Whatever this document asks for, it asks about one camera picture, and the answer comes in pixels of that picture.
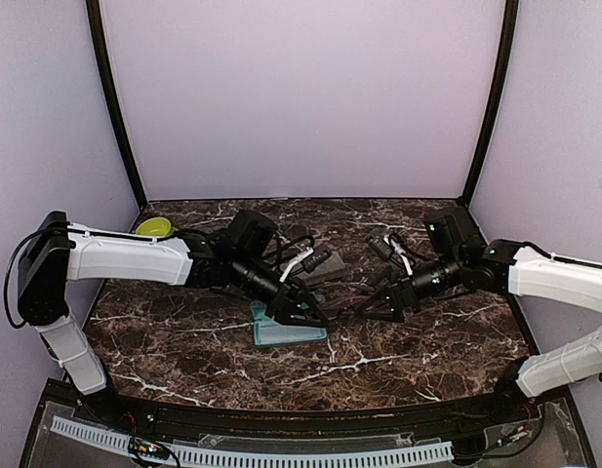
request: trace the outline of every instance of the brown marble surface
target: brown marble surface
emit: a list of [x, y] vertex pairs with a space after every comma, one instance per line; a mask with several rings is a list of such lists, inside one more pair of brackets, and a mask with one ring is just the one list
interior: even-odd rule
[[[363, 294], [382, 266], [364, 243], [395, 229], [432, 255], [421, 220], [437, 200], [257, 200], [159, 202], [178, 227], [225, 227], [237, 210], [271, 217], [288, 238], [312, 233], [337, 250], [345, 277], [317, 292], [344, 302]], [[505, 301], [478, 292], [428, 299], [405, 324], [333, 322], [327, 342], [257, 348], [249, 304], [209, 291], [108, 281], [86, 329], [119, 392], [158, 401], [246, 410], [361, 410], [490, 392], [527, 346]]]

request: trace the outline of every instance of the lavender backdrop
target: lavender backdrop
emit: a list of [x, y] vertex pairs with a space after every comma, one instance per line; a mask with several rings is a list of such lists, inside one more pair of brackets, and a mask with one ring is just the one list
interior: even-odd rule
[[[602, 261], [602, 1], [521, 2], [490, 154], [473, 213], [484, 232]], [[521, 301], [541, 350], [602, 325], [602, 316]], [[573, 387], [602, 466], [602, 384]]]
[[[85, 2], [0, 1], [0, 468], [20, 452], [48, 376], [38, 333], [11, 330], [1, 301], [6, 262], [51, 210], [125, 229], [137, 215], [95, 64]], [[98, 282], [69, 290], [83, 320]], [[14, 288], [12, 299], [15, 299]]]
[[503, 3], [103, 2], [149, 198], [460, 195]]

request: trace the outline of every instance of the black metal frame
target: black metal frame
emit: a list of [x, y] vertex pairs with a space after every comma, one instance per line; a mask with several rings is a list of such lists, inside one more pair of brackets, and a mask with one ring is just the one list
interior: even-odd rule
[[[455, 413], [480, 413], [489, 404], [491, 398], [491, 395], [482, 395], [451, 402], [379, 410], [293, 413], [207, 409], [133, 397], [121, 397], [121, 400], [134, 416], [139, 434], [166, 443], [171, 443], [173, 439], [198, 442], [199, 438], [206, 434], [316, 439], [413, 433], [418, 441], [439, 437], [459, 445], [476, 440], [484, 441], [484, 429], [496, 423], [489, 420], [456, 417]], [[20, 468], [25, 468], [29, 463], [47, 402], [72, 407], [75, 417], [96, 422], [85, 407], [78, 405], [78, 399], [79, 395], [71, 385], [48, 379], [25, 441]], [[559, 399], [565, 399], [570, 408], [587, 466], [595, 467], [593, 453], [569, 389], [567, 387], [555, 389], [538, 400], [539, 403], [543, 403]], [[523, 412], [517, 411], [507, 422], [522, 420], [524, 417]]]
[[[494, 126], [496, 124], [498, 110], [500, 108], [500, 102], [502, 98], [502, 89], [504, 87], [504, 80], [506, 78], [506, 71], [508, 69], [511, 46], [513, 43], [513, 34], [515, 32], [515, 24], [517, 21], [518, 6], [519, 0], [506, 0], [504, 6], [501, 39], [496, 58], [496, 67], [494, 69], [492, 86], [489, 92], [485, 115], [483, 117], [483, 124], [478, 137], [471, 166], [469, 168], [469, 173], [467, 175], [465, 187], [463, 188], [463, 193], [457, 199], [458, 202], [465, 207], [469, 206], [474, 196], [474, 191], [476, 190], [476, 185], [478, 184], [478, 180], [483, 170], [485, 157], [487, 155]], [[144, 193], [140, 174], [136, 165], [136, 159], [134, 158], [134, 153], [129, 143], [125, 122], [123, 120], [123, 114], [121, 112], [118, 95], [116, 93], [116, 87], [114, 85], [114, 78], [112, 75], [109, 54], [107, 51], [107, 44], [105, 42], [105, 34], [103, 32], [100, 0], [86, 0], [86, 7], [88, 9], [88, 20], [90, 23], [93, 45], [95, 48], [95, 56], [97, 58], [99, 76], [103, 86], [103, 93], [105, 94], [107, 111], [112, 122], [112, 128], [114, 129], [116, 142], [118, 143], [123, 165], [125, 166], [127, 177], [129, 178], [129, 182], [132, 186], [132, 191], [140, 208], [144, 208], [148, 203], [148, 200], [146, 198], [146, 194]]]
[[[114, 85], [114, 79], [112, 76], [110, 60], [107, 51], [107, 45], [105, 42], [105, 36], [103, 32], [102, 17], [100, 12], [100, 1], [86, 0], [86, 5], [88, 10], [91, 35], [93, 38], [93, 44], [95, 48], [95, 55], [97, 58], [97, 65], [99, 68], [99, 75], [101, 79], [101, 84], [103, 86], [103, 92], [105, 95], [108, 113], [112, 122], [112, 127], [114, 129], [116, 141], [118, 143], [123, 164], [125, 166], [125, 170], [127, 172], [132, 187], [132, 191], [134, 193], [134, 196], [136, 197], [140, 209], [143, 209], [147, 205], [148, 200], [144, 193], [144, 189], [138, 172], [138, 167], [129, 143], [125, 123], [123, 121], [123, 116], [118, 101], [118, 96], [116, 93], [116, 87]], [[493, 130], [498, 117], [498, 112], [502, 99], [502, 90], [504, 87], [504, 81], [506, 78], [506, 72], [508, 69], [508, 63], [510, 59], [511, 46], [513, 42], [513, 35], [515, 32], [518, 6], [519, 0], [506, 0], [505, 2], [501, 39], [499, 43], [498, 55], [496, 59], [490, 94], [487, 101], [487, 107], [485, 109], [485, 115], [483, 118], [480, 135], [476, 144], [476, 149], [474, 151], [467, 180], [463, 188], [463, 193], [457, 199], [457, 202], [465, 206], [466, 208], [469, 207], [474, 196], [474, 192], [476, 190], [478, 180], [483, 170], [485, 157], [489, 149]], [[507, 298], [507, 301], [513, 312], [513, 315], [515, 316], [520, 331], [522, 331], [524, 339], [528, 344], [529, 351], [531, 352], [531, 354], [537, 354], [539, 352], [537, 344], [535, 343], [532, 333], [528, 325], [526, 324], [524, 315], [519, 307], [519, 304], [517, 303], [517, 300], [515, 299], [515, 297], [509, 296]], [[569, 389], [567, 387], [562, 387], [553, 392], [550, 392], [550, 396], [546, 399], [554, 397], [565, 398], [567, 400], [568, 406], [572, 413], [572, 417], [574, 418], [579, 432], [582, 448], [584, 450], [584, 455], [587, 460], [587, 463], [589, 466], [596, 466], [593, 453], [588, 442], [588, 438], [586, 437], [584, 427], [582, 426], [580, 415], [578, 413], [578, 410], [574, 403], [574, 399]], [[450, 410], [457, 409], [459, 411], [463, 411], [463, 406], [465, 406], [466, 408], [475, 408], [476, 406], [484, 405], [489, 398], [489, 395], [481, 395], [477, 397], [471, 397], [468, 399], [456, 400], [441, 404], [417, 405], [401, 409], [387, 409], [386, 411], [388, 411], [389, 413], [400, 414], [400, 416], [397, 416], [393, 420], [392, 418], [383, 417], [369, 417], [367, 419], [364, 419], [362, 417], [352, 422], [352, 426], [354, 426], [354, 432], [365, 431], [366, 433], [372, 432], [375, 434], [379, 433], [381, 431], [381, 428], [384, 428], [385, 430], [388, 429], [390, 431], [402, 431], [405, 430], [407, 427], [413, 429], [415, 426], [417, 428], [416, 434], [418, 435], [418, 437], [421, 437], [424, 434], [427, 436], [430, 436], [431, 434], [441, 435], [440, 433], [445, 433], [447, 431], [450, 432], [450, 430], [452, 430], [451, 434], [453, 438], [455, 436], [463, 438], [472, 437], [474, 433], [480, 433], [480, 431], [482, 430], [480, 427], [480, 421], [461, 421], [459, 428], [451, 427], [450, 430], [447, 430], [445, 426], [445, 420], [443, 419], [443, 417], [445, 416], [446, 412]], [[214, 425], [207, 427], [207, 430], [210, 432], [222, 431], [224, 433], [224, 431], [227, 431], [230, 428], [233, 432], [233, 426], [228, 426], [225, 429], [223, 425], [220, 425], [221, 421], [223, 419], [227, 420], [227, 422], [228, 420], [232, 420], [234, 421], [232, 424], [237, 425], [240, 423], [240, 421], [246, 421], [247, 417], [249, 417], [249, 419], [253, 418], [254, 421], [244, 423], [245, 425], [248, 424], [248, 426], [246, 426], [245, 429], [249, 433], [252, 433], [258, 426], [264, 427], [264, 425], [271, 427], [273, 430], [276, 430], [277, 428], [281, 430], [282, 428], [287, 427], [288, 431], [290, 431], [289, 422], [276, 422], [277, 416], [275, 415], [277, 413], [272, 412], [235, 411], [226, 409], [193, 409], [190, 407], [180, 405], [159, 404], [157, 402], [150, 402], [147, 400], [141, 400], [136, 398], [124, 397], [124, 399], [130, 402], [131, 407], [135, 408], [134, 413], [137, 416], [139, 422], [141, 422], [141, 426], [139, 424], [139, 427], [147, 428], [145, 429], [144, 434], [152, 434], [156, 437], [160, 437], [162, 440], [164, 440], [165, 438], [172, 439], [173, 437], [189, 439], [190, 433], [193, 434], [195, 433], [195, 431], [198, 432], [200, 427], [205, 428], [202, 423], [196, 422], [202, 421], [204, 420], [204, 418], [205, 420], [211, 420], [214, 422], [216, 420], [219, 421], [219, 423], [215, 423]], [[48, 381], [47, 387], [45, 388], [45, 392], [43, 393], [37, 411], [34, 415], [34, 419], [32, 421], [31, 430], [28, 434], [25, 449], [23, 452], [23, 457], [20, 463], [21, 467], [25, 466], [24, 463], [31, 454], [31, 449], [34, 442], [33, 435], [35, 434], [35, 429], [37, 429], [38, 423], [40, 421], [40, 416], [42, 414], [46, 401], [57, 401], [59, 403], [72, 405], [76, 408], [77, 394], [74, 391], [74, 389], [66, 383], [57, 382], [52, 379]], [[376, 416], [377, 414], [380, 414], [382, 412], [384, 411], [375, 410], [347, 411], [346, 413], [342, 414], [334, 412], [323, 412], [320, 414], [296, 413], [296, 415], [303, 414], [306, 415], [310, 420], [314, 420], [313, 424], [316, 425], [316, 427], [318, 427], [323, 434], [325, 434], [325, 430], [328, 432], [329, 427], [335, 427], [334, 424], [336, 424], [337, 427], [341, 427], [343, 418], [350, 418], [355, 415]], [[146, 421], [146, 415], [152, 413], [157, 415], [156, 422], [154, 424], [151, 424]], [[84, 409], [79, 409], [78, 415], [85, 418], [87, 417], [87, 413]], [[284, 418], [285, 414], [278, 413], [278, 417]], [[420, 427], [424, 426], [424, 424], [430, 424], [429, 427], [433, 427], [434, 429], [429, 431], [428, 433], [424, 433], [423, 430], [420, 432]]]
[[496, 68], [494, 69], [494, 78], [487, 100], [487, 108], [483, 117], [483, 125], [480, 129], [476, 149], [472, 158], [472, 164], [469, 168], [469, 174], [465, 181], [463, 194], [459, 198], [459, 202], [466, 208], [469, 207], [476, 191], [476, 185], [483, 171], [485, 157], [489, 150], [489, 143], [492, 139], [494, 127], [496, 126], [496, 118], [500, 108], [502, 98], [502, 90], [504, 89], [504, 80], [506, 71], [508, 70], [508, 61], [511, 56], [511, 46], [513, 44], [513, 35], [515, 33], [515, 24], [517, 23], [517, 10], [519, 0], [506, 0], [504, 5], [504, 19], [502, 21], [502, 32], [500, 36], [500, 44], [498, 46], [498, 56], [496, 57]]
[[118, 103], [118, 95], [114, 86], [114, 78], [112, 76], [112, 68], [107, 52], [107, 44], [105, 43], [105, 34], [103, 32], [103, 19], [101, 17], [101, 9], [99, 0], [86, 0], [86, 8], [88, 9], [88, 22], [90, 24], [90, 33], [93, 38], [93, 47], [95, 48], [95, 57], [97, 57], [97, 67], [99, 69], [99, 77], [105, 94], [105, 104], [107, 112], [112, 122], [116, 143], [121, 153], [123, 165], [127, 172], [129, 183], [132, 186], [134, 197], [140, 208], [144, 208], [148, 203], [144, 187], [138, 173], [136, 159], [132, 152], [132, 147], [129, 143], [123, 114]]

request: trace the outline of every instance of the white cable carrier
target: white cable carrier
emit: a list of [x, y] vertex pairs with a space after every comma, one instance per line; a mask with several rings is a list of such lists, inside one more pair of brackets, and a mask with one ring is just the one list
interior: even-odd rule
[[[126, 434], [59, 416], [54, 416], [51, 431], [98, 449], [131, 456], [127, 451], [130, 436]], [[454, 459], [450, 442], [389, 450], [319, 454], [247, 453], [196, 448], [182, 444], [172, 444], [168, 447], [178, 457], [181, 466], [185, 468], [202, 466], [225, 468], [397, 468], [423, 466]], [[165, 464], [175, 466], [175, 461], [171, 457], [166, 460]]]

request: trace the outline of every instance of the black object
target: black object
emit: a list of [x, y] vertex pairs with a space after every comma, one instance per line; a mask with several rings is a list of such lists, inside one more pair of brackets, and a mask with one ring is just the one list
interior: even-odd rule
[[95, 57], [97, 58], [97, 68], [99, 69], [99, 77], [103, 87], [103, 94], [105, 95], [105, 105], [107, 106], [107, 112], [109, 113], [109, 118], [112, 122], [114, 136], [116, 137], [116, 143], [118, 144], [118, 149], [121, 153], [121, 159], [123, 160], [123, 165], [127, 172], [127, 178], [132, 186], [136, 202], [142, 209], [148, 202], [146, 200], [144, 188], [142, 187], [142, 181], [140, 180], [134, 153], [129, 144], [127, 131], [125, 130], [123, 114], [121, 113], [121, 108], [118, 103], [118, 95], [116, 94], [116, 87], [114, 86], [112, 68], [107, 53], [105, 34], [103, 32], [103, 20], [101, 18], [99, 0], [86, 0], [86, 8], [88, 10], [88, 22], [90, 25], [90, 33], [93, 38]]
[[[376, 292], [355, 308], [357, 316], [403, 322], [404, 309], [411, 307], [414, 312], [420, 311], [420, 300], [425, 297], [438, 295], [460, 284], [471, 290], [479, 289], [477, 275], [488, 281], [480, 268], [468, 267], [473, 260], [478, 262], [486, 244], [465, 208], [439, 210], [426, 218], [424, 226], [439, 258], [417, 265], [411, 276], [397, 281], [385, 277]], [[388, 254], [391, 246], [380, 236], [371, 236], [367, 240], [380, 258], [391, 258], [391, 253]]]
[[51, 212], [19, 261], [19, 314], [31, 326], [52, 324], [68, 316], [64, 299], [70, 246], [66, 214]]
[[313, 273], [318, 266], [331, 258], [332, 254], [325, 246], [319, 246], [310, 256], [301, 262], [302, 268], [307, 273]]
[[[177, 233], [191, 250], [192, 268], [185, 282], [189, 288], [225, 287], [228, 284], [267, 304], [265, 314], [282, 325], [327, 327], [329, 319], [320, 310], [304, 282], [288, 278], [284, 283], [263, 255], [277, 226], [263, 214], [242, 210], [228, 227], [212, 234]], [[331, 253], [316, 249], [308, 265], [315, 268]]]
[[498, 47], [498, 55], [496, 57], [496, 67], [494, 68], [494, 77], [492, 86], [487, 100], [485, 116], [483, 117], [483, 125], [480, 129], [476, 149], [472, 158], [472, 164], [469, 168], [469, 174], [463, 188], [463, 194], [459, 201], [466, 208], [472, 202], [478, 179], [483, 171], [485, 157], [489, 149], [489, 143], [492, 139], [494, 126], [498, 117], [498, 110], [502, 98], [502, 89], [504, 88], [504, 80], [506, 79], [506, 71], [508, 70], [508, 61], [511, 55], [511, 46], [513, 44], [513, 35], [515, 33], [515, 24], [517, 23], [517, 10], [519, 0], [506, 0], [504, 4], [504, 18], [502, 20], [502, 32], [500, 36], [500, 44]]
[[[460, 417], [460, 414], [481, 413], [491, 402], [491, 395], [385, 409], [303, 412], [214, 409], [167, 404], [126, 396], [119, 396], [119, 398], [138, 424], [137, 436], [145, 439], [146, 442], [167, 446], [176, 439], [198, 443], [204, 434], [258, 438], [256, 444], [263, 444], [265, 439], [272, 440], [275, 444], [281, 441], [296, 444], [302, 440], [322, 438], [328, 439], [330, 443], [341, 438], [342, 443], [345, 444], [349, 438], [371, 437], [376, 441], [381, 439], [377, 437], [381, 435], [412, 433], [415, 441], [441, 438], [443, 441], [452, 441], [455, 450], [459, 449], [459, 452], [475, 453], [485, 448], [486, 440], [483, 432], [485, 428], [496, 425], [489, 419]], [[75, 417], [97, 422], [86, 407], [77, 405], [78, 399], [77, 392], [72, 386], [48, 379], [32, 418], [20, 468], [30, 466], [38, 440], [37, 434], [42, 428], [42, 416], [48, 403], [72, 407], [75, 410], [73, 414]], [[563, 401], [569, 408], [569, 415], [576, 428], [586, 461], [582, 463], [581, 458], [581, 463], [577, 461], [570, 464], [595, 467], [581, 416], [569, 389], [566, 386], [554, 389], [541, 396], [538, 404]], [[147, 419], [150, 414], [154, 416], [153, 421]], [[522, 420], [524, 420], [524, 411], [520, 409], [512, 414], [507, 422]], [[470, 445], [468, 443], [470, 440], [481, 441], [481, 444]], [[244, 441], [246, 444], [251, 443], [251, 439]], [[243, 447], [245, 446], [234, 446], [230, 449], [241, 450]]]

